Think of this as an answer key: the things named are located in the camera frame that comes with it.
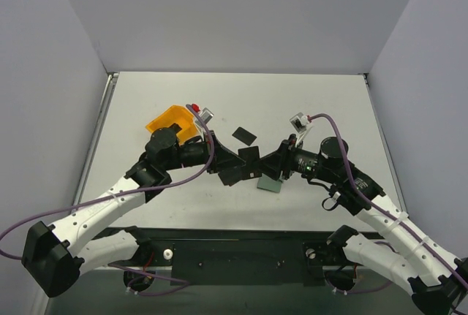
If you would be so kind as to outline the black credit card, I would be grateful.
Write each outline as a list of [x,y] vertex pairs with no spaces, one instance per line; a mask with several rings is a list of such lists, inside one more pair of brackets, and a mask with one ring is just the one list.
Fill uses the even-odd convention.
[[262,173],[259,169],[260,151],[257,146],[241,148],[238,156],[245,161],[241,166],[241,177],[243,181],[260,178]]
[[250,146],[257,139],[257,136],[249,132],[243,127],[238,127],[233,133],[232,136],[241,141],[243,144]]
[[242,172],[236,168],[219,172],[218,176],[224,186],[233,186],[242,180]]

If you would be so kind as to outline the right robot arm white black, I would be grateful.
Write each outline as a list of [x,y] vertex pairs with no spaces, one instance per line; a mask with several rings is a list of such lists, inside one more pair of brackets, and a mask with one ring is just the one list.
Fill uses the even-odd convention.
[[343,226],[329,237],[328,258],[366,266],[400,286],[423,314],[453,314],[467,296],[467,260],[445,250],[398,208],[384,189],[347,156],[348,144],[328,137],[318,153],[305,151],[294,136],[260,159],[271,179],[300,174],[308,183],[329,184],[336,207],[372,227],[392,246],[385,249],[357,230]]

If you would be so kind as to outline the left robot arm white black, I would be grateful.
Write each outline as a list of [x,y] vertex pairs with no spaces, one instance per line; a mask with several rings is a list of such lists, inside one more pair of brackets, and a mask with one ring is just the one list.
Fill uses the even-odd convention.
[[86,268],[95,268],[98,259],[109,262],[109,254],[128,259],[134,265],[148,261],[150,246],[124,233],[105,247],[104,254],[86,252],[86,245],[103,229],[131,210],[152,200],[170,184],[171,170],[201,165],[206,172],[221,173],[245,165],[238,154],[224,147],[214,132],[180,143],[175,129],[153,132],[143,154],[109,190],[74,213],[45,224],[38,221],[29,228],[21,263],[48,297],[67,291]]

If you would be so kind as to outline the yellow plastic bin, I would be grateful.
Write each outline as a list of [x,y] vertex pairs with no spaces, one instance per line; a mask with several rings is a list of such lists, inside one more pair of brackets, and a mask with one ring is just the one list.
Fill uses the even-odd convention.
[[175,129],[180,144],[198,136],[198,130],[195,126],[195,117],[186,107],[180,105],[170,106],[163,114],[146,125],[146,129],[150,133],[161,128],[169,127]]

